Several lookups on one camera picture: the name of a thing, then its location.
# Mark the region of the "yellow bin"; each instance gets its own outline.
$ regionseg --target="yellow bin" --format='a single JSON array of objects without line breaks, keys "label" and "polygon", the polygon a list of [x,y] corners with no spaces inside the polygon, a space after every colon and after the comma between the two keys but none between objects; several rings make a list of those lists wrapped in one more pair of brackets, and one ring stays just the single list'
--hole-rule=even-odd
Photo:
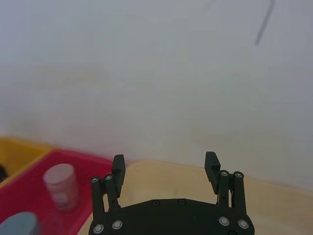
[{"label": "yellow bin", "polygon": [[44,157],[51,147],[15,138],[0,138],[0,165],[9,177],[0,183],[0,188]]}]

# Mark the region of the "plastic bin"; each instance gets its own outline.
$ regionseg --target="plastic bin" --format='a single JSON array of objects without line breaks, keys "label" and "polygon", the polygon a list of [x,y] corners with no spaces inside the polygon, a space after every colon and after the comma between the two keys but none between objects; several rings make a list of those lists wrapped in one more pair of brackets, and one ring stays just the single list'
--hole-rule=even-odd
[{"label": "plastic bin", "polygon": [[[52,166],[68,163],[75,168],[80,204],[73,211],[56,209],[47,191],[43,174]],[[33,212],[44,235],[75,235],[92,211],[90,179],[111,171],[112,162],[88,154],[54,150],[0,188],[0,223],[19,212]]]},{"label": "plastic bin", "polygon": [[[249,177],[245,177],[245,193],[247,213],[256,235],[312,234],[313,195]],[[217,199],[204,168],[151,160],[141,160],[127,167],[118,200],[122,207],[165,198],[187,198],[209,203],[216,203]],[[79,235],[88,235],[91,221],[92,215]]]},{"label": "plastic bin", "polygon": [[0,188],[44,157],[50,150],[51,147],[29,141],[0,138],[0,165],[5,167],[9,175],[0,183]]}]

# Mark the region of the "black object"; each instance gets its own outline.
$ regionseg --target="black object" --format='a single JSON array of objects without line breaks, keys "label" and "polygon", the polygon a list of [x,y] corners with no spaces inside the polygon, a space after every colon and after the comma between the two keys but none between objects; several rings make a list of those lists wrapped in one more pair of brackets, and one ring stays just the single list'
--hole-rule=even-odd
[{"label": "black object", "polygon": [[4,166],[0,165],[0,183],[8,178],[8,173],[6,172]]},{"label": "black object", "polygon": [[[254,226],[246,214],[243,173],[221,171],[214,152],[206,153],[205,172],[217,195],[216,204],[159,199],[121,208],[117,199],[124,182],[125,163],[123,155],[115,156],[112,174],[91,180],[93,222],[89,235],[253,235]],[[104,194],[108,195],[107,212]]]}]

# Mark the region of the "wooden table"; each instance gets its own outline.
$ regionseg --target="wooden table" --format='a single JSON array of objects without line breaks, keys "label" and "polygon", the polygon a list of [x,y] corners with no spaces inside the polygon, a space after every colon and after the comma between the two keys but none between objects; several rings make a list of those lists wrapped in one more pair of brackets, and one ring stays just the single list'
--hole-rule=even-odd
[{"label": "wooden table", "polygon": [[[245,177],[247,213],[256,235],[312,235],[313,195]],[[205,171],[185,165],[141,160],[126,169],[119,204],[163,198],[188,198],[216,203]],[[92,215],[79,235],[87,235]]]}]

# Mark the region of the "white wall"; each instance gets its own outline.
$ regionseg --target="white wall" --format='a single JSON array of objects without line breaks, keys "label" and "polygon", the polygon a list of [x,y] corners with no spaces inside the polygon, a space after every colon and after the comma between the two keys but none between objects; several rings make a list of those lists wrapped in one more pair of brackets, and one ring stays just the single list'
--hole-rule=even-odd
[{"label": "white wall", "polygon": [[313,4],[2,0],[0,130],[313,189]]}]

